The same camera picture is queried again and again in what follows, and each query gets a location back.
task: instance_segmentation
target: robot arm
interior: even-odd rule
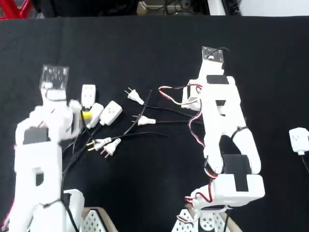
[[[66,222],[66,211],[60,200],[62,151],[59,142],[80,133],[82,107],[75,100],[67,106],[64,99],[67,78],[68,68],[44,66],[43,105],[35,107],[29,117],[17,125],[11,232],[26,232],[30,225],[32,232],[74,231],[70,221]],[[84,197],[76,191],[70,190],[70,198],[77,203],[71,211],[78,226]]]
[[[197,217],[201,210],[222,212],[246,205],[265,194],[263,179],[258,175],[261,162],[241,111],[235,80],[223,75],[222,51],[214,52],[213,48],[203,47],[202,53],[199,77],[189,81],[189,84],[203,86],[202,90],[198,92],[193,86],[183,90],[183,103],[198,98],[200,101],[182,105],[202,111],[206,132],[203,153],[206,165],[213,173],[208,185],[195,189],[185,198]],[[222,135],[230,137],[241,154],[221,154],[219,141]]]

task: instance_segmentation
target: electrical plug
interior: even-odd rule
[[[142,126],[142,125],[146,125],[146,124],[155,124],[155,119],[148,118],[148,117],[142,115],[139,118],[139,121],[137,122],[137,125],[138,126]]]
[[[105,139],[95,139],[92,142],[86,144],[86,146],[93,145],[92,148],[88,149],[88,151],[92,150],[100,150],[104,145],[110,143],[112,141],[111,137],[105,138]]]
[[[108,156],[112,156],[117,148],[117,146],[120,144],[121,139],[116,139],[115,141],[113,141],[110,144],[107,144],[106,146],[104,146],[104,150],[101,152],[101,154],[103,154],[104,152],[107,152],[107,155],[104,158],[107,158]]]
[[[125,92],[127,93],[127,98],[129,98],[129,99],[131,99],[131,100],[133,100],[133,101],[135,101],[135,102],[138,102],[140,105],[144,105],[144,101],[140,98],[140,96],[139,96],[139,94],[136,92],[136,90],[135,89],[131,89],[131,88],[129,88],[128,87],[128,89],[131,91],[131,92],[127,92],[126,90],[125,90]]]

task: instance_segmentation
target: wire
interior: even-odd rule
[[[64,189],[64,180],[67,176],[68,171],[77,163],[77,161],[79,160],[79,158],[82,156],[82,154],[85,152],[87,146],[86,144],[90,141],[91,138],[93,138],[93,136],[99,131],[99,129],[101,129],[101,126],[98,126],[92,133],[91,136],[88,138],[87,142],[85,143],[85,145],[82,147],[81,150],[79,150],[76,155],[75,153],[73,154],[73,156],[71,157],[67,167],[65,168],[65,170],[62,172],[62,182],[61,182],[61,196],[63,195],[63,189]]]
[[[187,101],[187,102],[184,102],[184,103],[182,103],[182,102],[177,102],[177,101],[175,101],[171,96],[169,96],[168,94],[162,92],[162,89],[165,89],[165,88],[180,89],[180,88],[184,88],[184,87],[188,87],[188,86],[197,86],[197,87],[200,88],[200,89],[203,87],[203,86],[201,86],[201,85],[199,85],[199,84],[188,84],[188,85],[186,85],[186,86],[180,86],[180,87],[161,86],[161,87],[159,87],[158,91],[159,91],[159,93],[160,93],[163,97],[165,97],[165,98],[168,99],[168,100],[171,100],[171,101],[172,101],[173,103],[175,103],[176,105],[187,105],[187,104],[191,104],[191,103],[196,102],[197,99],[194,99],[193,101]]]
[[[227,52],[230,51],[230,50],[229,50],[228,48],[226,48],[226,47],[218,47],[218,48],[214,49],[212,52],[210,52],[210,53],[206,56],[206,59],[208,59],[210,56],[212,56],[215,52],[217,52],[217,51],[219,51],[219,50],[221,50],[221,51],[225,50],[225,51],[227,51]]]
[[[83,111],[81,110],[81,118],[82,118],[82,123],[84,126],[84,130],[86,131],[86,133],[89,135],[89,138],[91,138],[93,140],[92,134],[90,133],[90,130],[88,129],[86,123],[85,123],[85,119],[84,119],[84,115],[83,115]]]
[[[226,218],[225,218],[225,224],[224,224],[223,232],[226,232],[227,222],[228,222],[229,217],[230,217],[230,213],[229,213],[229,211],[227,210],[227,211],[226,211]]]
[[[155,123],[188,123],[186,120],[178,120],[178,121],[155,121]],[[204,124],[203,122],[192,122],[192,123],[197,123],[197,124]]]
[[[170,112],[173,112],[173,113],[176,113],[176,114],[179,114],[179,115],[183,115],[183,116],[187,116],[187,117],[193,117],[193,115],[187,114],[185,112],[180,112],[180,111],[177,111],[177,110],[173,110],[173,109],[170,109],[170,108],[151,106],[151,105],[147,105],[146,107],[150,108],[150,109],[166,110],[166,111],[170,111]]]
[[[217,174],[212,174],[209,170],[207,170],[207,168],[211,169],[211,166],[208,164],[208,160],[209,160],[209,156],[206,157],[206,160],[205,160],[205,163],[204,163],[204,171],[205,171],[207,176],[209,176],[212,179],[215,179],[215,178],[218,177],[218,175]]]
[[[309,173],[309,168],[308,168],[308,166],[307,166],[307,164],[306,164],[306,162],[305,162],[304,156],[301,156],[301,160],[303,161],[304,166],[305,166],[307,172]]]
[[[152,93],[152,90],[149,91],[148,97],[147,97],[147,99],[145,101],[144,107],[141,110],[140,115],[135,119],[135,122],[133,122],[133,124],[124,132],[124,135],[128,134],[133,129],[133,127],[138,123],[140,117],[143,115],[143,113],[144,113],[144,111],[146,109],[146,106],[147,106],[147,103],[148,103],[148,101],[150,99],[151,93]]]
[[[139,133],[133,133],[133,134],[123,134],[123,135],[119,135],[119,136],[116,136],[116,137],[111,138],[111,140],[119,139],[119,138],[124,138],[124,137],[131,137],[131,136],[136,136],[136,135],[142,135],[142,134],[156,134],[156,135],[158,135],[158,136],[162,136],[162,137],[166,137],[166,138],[169,138],[169,137],[170,137],[169,135],[165,135],[165,134],[162,134],[162,133],[152,132],[152,131],[146,131],[146,132],[139,132]]]
[[[211,203],[212,202],[211,184],[212,184],[212,179],[210,180],[210,182],[208,184],[209,199],[201,192],[197,192],[195,194],[195,197],[185,197],[184,199],[187,200],[187,201],[191,201],[193,199],[197,199],[197,195],[200,195],[202,198],[204,198],[205,201],[207,201],[208,203]]]
[[[199,137],[193,132],[193,130],[192,130],[192,128],[191,128],[192,122],[193,122],[194,120],[198,119],[201,115],[202,115],[202,101],[200,100],[200,110],[199,110],[199,112],[198,112],[193,118],[191,118],[191,119],[189,120],[189,122],[188,122],[188,127],[189,127],[189,130],[190,130],[191,134],[192,134],[193,137],[197,140],[197,142],[198,142],[199,144],[201,144],[203,147],[205,147],[204,142],[201,141],[201,140],[199,139]]]
[[[75,229],[75,232],[79,232],[79,229],[77,228],[77,226],[75,224],[75,221],[74,221],[74,218],[73,218],[73,215],[72,215],[72,212],[71,212],[69,206],[66,205],[62,199],[61,199],[61,202],[62,202],[63,206],[65,207],[66,211],[68,212],[70,221],[71,221],[71,223],[72,223],[72,225],[73,225],[73,227]]]

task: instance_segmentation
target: white outlet adapter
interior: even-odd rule
[[[96,85],[83,85],[82,106],[90,109],[96,102]]]
[[[115,119],[121,114],[122,107],[116,102],[111,101],[103,110],[100,115],[100,124],[101,125],[111,125]]]
[[[305,128],[294,128],[289,130],[292,149],[299,155],[304,155],[306,151],[309,151],[309,132]]]

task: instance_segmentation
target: black table surface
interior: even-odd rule
[[[135,88],[144,99],[152,89],[150,104],[178,109],[160,97],[157,88],[196,78],[202,46],[225,46],[230,49],[225,53],[225,73],[236,80],[266,191],[264,198],[234,209],[231,217],[244,231],[304,231],[309,174],[291,149],[288,130],[309,128],[308,26],[308,17],[1,21],[0,218],[14,197],[15,128],[42,103],[43,64],[70,67],[68,98],[80,98],[82,84],[95,84],[100,103],[114,100],[123,107],[122,115],[97,135],[105,138],[123,133],[131,125],[131,115],[141,110],[126,98],[124,89]],[[181,99],[180,91],[173,94]],[[145,115],[186,119],[150,109]],[[70,172],[65,188],[82,191],[86,206],[106,209],[119,231],[170,231],[184,196],[208,181],[202,148],[185,124],[150,125],[135,131],[158,131],[170,138],[124,139],[109,160],[87,152]]]

